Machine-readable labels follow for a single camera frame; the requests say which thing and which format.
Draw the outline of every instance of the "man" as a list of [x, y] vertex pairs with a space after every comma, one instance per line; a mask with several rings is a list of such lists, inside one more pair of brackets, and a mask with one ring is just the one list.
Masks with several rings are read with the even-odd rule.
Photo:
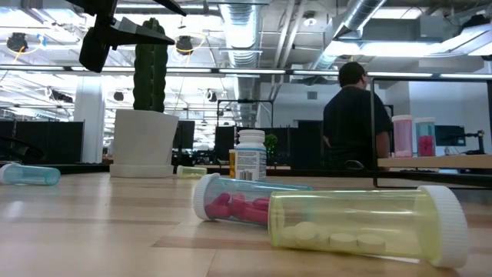
[[[367, 74], [357, 62], [348, 62], [338, 72], [342, 89], [324, 107], [323, 140], [329, 169], [347, 169], [347, 161], [359, 161], [372, 169], [371, 92]], [[390, 153], [391, 120], [383, 102], [374, 94], [377, 157]]]

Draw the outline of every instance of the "black shirt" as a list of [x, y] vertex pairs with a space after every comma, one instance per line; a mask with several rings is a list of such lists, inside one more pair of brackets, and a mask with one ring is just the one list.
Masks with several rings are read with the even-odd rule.
[[[391, 120], [381, 99], [374, 94], [376, 134], [389, 132]], [[345, 162], [357, 160], [372, 167], [371, 92], [345, 87], [324, 107], [323, 134], [330, 141], [327, 148], [329, 169], [346, 169]]]

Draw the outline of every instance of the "office wall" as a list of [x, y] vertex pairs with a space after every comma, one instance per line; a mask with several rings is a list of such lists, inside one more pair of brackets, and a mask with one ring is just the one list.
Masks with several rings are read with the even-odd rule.
[[388, 88], [383, 103], [393, 105], [395, 115], [409, 115], [411, 113], [409, 82], [397, 82]]
[[[484, 148], [492, 153], [487, 85], [484, 83], [411, 82], [410, 107], [414, 118], [435, 117], [436, 125], [462, 125], [465, 132], [485, 131]], [[444, 155], [445, 147], [437, 147]], [[476, 138], [467, 138], [467, 146], [458, 152], [478, 149]]]
[[[269, 92], [269, 84], [262, 84], [263, 91]], [[307, 100], [307, 91], [316, 91], [316, 100]], [[278, 93], [274, 104], [274, 127], [297, 128], [300, 120], [323, 120], [323, 110], [329, 101], [340, 91], [338, 85], [306, 85], [285, 84]], [[377, 88], [376, 94], [384, 102], [385, 91]], [[257, 114], [257, 128], [270, 127], [270, 105], [260, 107]]]

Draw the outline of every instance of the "pill bottle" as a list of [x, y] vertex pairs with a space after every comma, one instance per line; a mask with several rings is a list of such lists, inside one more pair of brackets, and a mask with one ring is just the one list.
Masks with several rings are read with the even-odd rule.
[[268, 203], [275, 191], [312, 190], [303, 185], [282, 185], [203, 176], [194, 189], [194, 213], [203, 220], [224, 219], [266, 226]]
[[267, 176], [267, 149], [263, 145], [264, 132], [261, 130], [241, 130], [238, 134], [236, 179], [247, 181], [265, 179]]
[[229, 150], [229, 177], [236, 178], [236, 150]]
[[417, 136], [417, 152], [419, 157], [436, 155], [436, 118], [416, 118], [415, 135]]
[[412, 142], [412, 116], [396, 115], [393, 118], [394, 155], [397, 158], [411, 158], [414, 144]]
[[0, 169], [0, 182], [6, 185], [56, 185], [60, 171], [41, 166], [7, 164]]
[[427, 260], [460, 268], [468, 227], [445, 186], [414, 190], [272, 192], [273, 246]]
[[176, 175], [182, 179], [199, 179], [207, 174], [206, 168], [178, 165]]

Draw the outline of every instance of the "white pill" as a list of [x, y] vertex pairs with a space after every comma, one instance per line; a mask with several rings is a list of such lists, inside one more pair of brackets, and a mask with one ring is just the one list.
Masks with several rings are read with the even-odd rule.
[[330, 229], [326, 226], [317, 228], [317, 239], [319, 242], [328, 244], [330, 243]]
[[294, 226], [284, 227], [282, 229], [282, 233], [281, 233], [282, 239], [288, 240], [289, 242], [294, 241], [295, 240], [295, 234], [294, 233], [295, 233]]
[[357, 246], [365, 252], [383, 253], [386, 251], [386, 242], [377, 235], [359, 235], [357, 237]]
[[357, 238], [345, 233], [333, 234], [330, 235], [330, 247], [341, 251], [353, 251], [357, 248]]
[[310, 247], [317, 242], [317, 225], [300, 222], [295, 226], [295, 241], [300, 247]]

